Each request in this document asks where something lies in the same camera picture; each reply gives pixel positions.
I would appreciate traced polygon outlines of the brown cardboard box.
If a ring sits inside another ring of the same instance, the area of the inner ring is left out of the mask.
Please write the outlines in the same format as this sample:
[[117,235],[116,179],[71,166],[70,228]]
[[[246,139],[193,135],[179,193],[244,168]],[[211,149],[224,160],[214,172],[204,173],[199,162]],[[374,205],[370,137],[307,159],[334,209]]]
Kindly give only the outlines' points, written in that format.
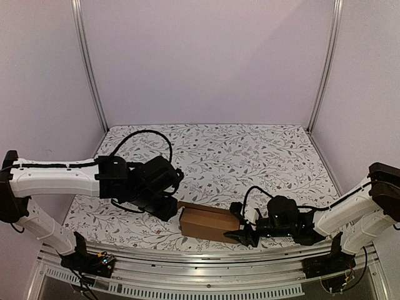
[[240,228],[239,221],[229,210],[183,201],[179,201],[177,207],[179,209],[182,208],[179,227],[183,236],[220,243],[238,244],[234,239],[224,235]]

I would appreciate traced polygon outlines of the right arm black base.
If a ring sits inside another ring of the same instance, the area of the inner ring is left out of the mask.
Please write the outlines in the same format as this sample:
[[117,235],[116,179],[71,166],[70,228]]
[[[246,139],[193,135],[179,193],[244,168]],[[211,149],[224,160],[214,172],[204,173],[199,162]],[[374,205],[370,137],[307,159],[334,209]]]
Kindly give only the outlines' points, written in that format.
[[341,275],[321,279],[322,288],[329,294],[342,294],[355,288],[363,279],[368,266],[368,252],[363,246],[364,251],[364,267],[361,275],[356,278],[356,262],[354,254],[346,254],[342,252],[341,238],[343,233],[340,232],[332,240],[331,250],[328,254],[315,256],[301,261],[302,271],[307,279],[319,278],[334,273],[342,273]]

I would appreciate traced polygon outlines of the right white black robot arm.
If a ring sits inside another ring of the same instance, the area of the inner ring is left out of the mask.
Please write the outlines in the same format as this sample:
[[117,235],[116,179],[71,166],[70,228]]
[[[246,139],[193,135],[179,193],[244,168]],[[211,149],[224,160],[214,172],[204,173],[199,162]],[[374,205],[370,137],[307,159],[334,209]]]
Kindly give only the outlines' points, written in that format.
[[354,221],[338,235],[339,248],[327,254],[323,267],[337,272],[363,246],[387,228],[399,223],[399,169],[380,162],[351,191],[326,207],[300,206],[285,196],[270,196],[267,217],[243,202],[232,202],[229,212],[241,228],[224,237],[244,246],[258,246],[259,238],[290,237],[297,244],[312,246]]

